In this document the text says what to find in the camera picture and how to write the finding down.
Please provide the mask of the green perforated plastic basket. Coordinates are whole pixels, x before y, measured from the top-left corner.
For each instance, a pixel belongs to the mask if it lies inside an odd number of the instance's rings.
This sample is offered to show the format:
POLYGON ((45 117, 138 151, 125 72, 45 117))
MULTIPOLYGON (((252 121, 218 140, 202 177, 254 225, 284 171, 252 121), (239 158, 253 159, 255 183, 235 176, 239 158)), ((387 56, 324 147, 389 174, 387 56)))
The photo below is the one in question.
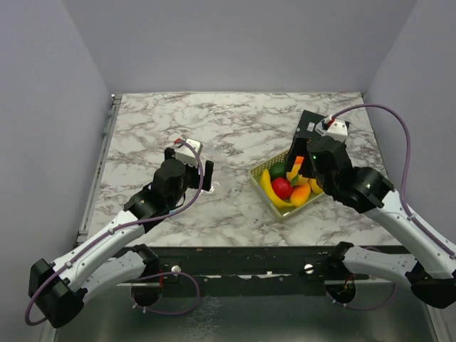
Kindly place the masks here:
POLYGON ((269 158, 265 162, 262 162, 257 166, 249 169, 248 171, 252 187, 255 189, 256 193, 259 195, 259 198, 262 200, 266 208, 271 212, 274 219, 278 222, 283 222, 285 219, 296 216, 299 212, 302 212, 305 207, 310 207, 311 203, 325 196, 324 193, 317 195, 313 191, 311 191, 311 194, 309 195, 309 199, 307 200, 307 202, 298 208, 285 207, 282 209, 278 209, 274 205, 274 203, 269 199, 269 197, 260 185, 261 175, 266 168, 271 167, 275 162, 284 162, 287 153, 287 150, 280 152, 279 154, 269 158))

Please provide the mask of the clear zip top bag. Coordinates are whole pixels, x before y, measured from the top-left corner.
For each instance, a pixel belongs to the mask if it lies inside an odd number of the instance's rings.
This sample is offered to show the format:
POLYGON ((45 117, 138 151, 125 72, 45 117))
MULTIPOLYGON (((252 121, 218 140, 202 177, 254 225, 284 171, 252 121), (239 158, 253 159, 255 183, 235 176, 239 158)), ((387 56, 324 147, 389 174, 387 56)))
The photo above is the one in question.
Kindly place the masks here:
POLYGON ((229 164, 227 154, 223 151, 222 146, 213 140, 204 143, 201 157, 203 162, 211 161, 214 164, 211 186, 208 190, 203 190, 202 193, 216 198, 231 195, 236 187, 234 169, 229 164))

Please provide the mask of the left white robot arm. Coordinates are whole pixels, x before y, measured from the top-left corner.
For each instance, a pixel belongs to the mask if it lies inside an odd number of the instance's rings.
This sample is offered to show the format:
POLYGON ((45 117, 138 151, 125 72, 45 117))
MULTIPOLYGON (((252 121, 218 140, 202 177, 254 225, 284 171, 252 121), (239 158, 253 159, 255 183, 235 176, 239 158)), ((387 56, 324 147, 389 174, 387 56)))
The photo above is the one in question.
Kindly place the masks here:
POLYGON ((202 143, 175 141, 165 150, 165 160, 152 182, 134 194, 98 233, 69 253, 32 265, 28 283, 30 301, 24 320, 36 306, 54 328, 72 321, 83 307, 105 290, 124 281, 149 281, 160 272, 158 257, 137 245, 116 259, 122 248, 147 234, 164 220, 188 209, 202 190, 211 187, 213 162, 202 162, 202 143))

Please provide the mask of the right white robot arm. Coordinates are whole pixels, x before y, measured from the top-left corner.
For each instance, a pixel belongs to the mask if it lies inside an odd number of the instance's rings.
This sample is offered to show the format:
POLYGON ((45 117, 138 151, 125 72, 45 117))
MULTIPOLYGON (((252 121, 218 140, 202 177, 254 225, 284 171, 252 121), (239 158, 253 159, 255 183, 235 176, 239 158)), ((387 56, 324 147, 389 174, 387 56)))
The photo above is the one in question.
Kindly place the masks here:
POLYGON ((297 157, 304 159, 299 174, 315 178, 324 193, 372 219, 408 251, 384 254, 341 242, 327 258, 332 277, 365 274, 402 284, 437 309, 455 302, 455 245, 409 210, 386 177, 371 167, 353 166, 346 144, 329 136, 293 141, 287 169, 297 157))

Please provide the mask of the orange toy orange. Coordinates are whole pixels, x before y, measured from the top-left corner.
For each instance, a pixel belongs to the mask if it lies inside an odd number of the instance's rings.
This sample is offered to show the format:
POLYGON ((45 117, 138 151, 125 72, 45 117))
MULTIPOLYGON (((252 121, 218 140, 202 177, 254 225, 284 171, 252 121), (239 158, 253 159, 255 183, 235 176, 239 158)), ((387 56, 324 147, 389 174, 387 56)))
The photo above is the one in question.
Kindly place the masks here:
POLYGON ((297 156, 294 160, 294 163, 293 163, 293 167, 295 167, 296 165, 298 165, 299 167, 301 167, 303 165, 303 162, 304 162, 304 157, 302 156, 297 156))

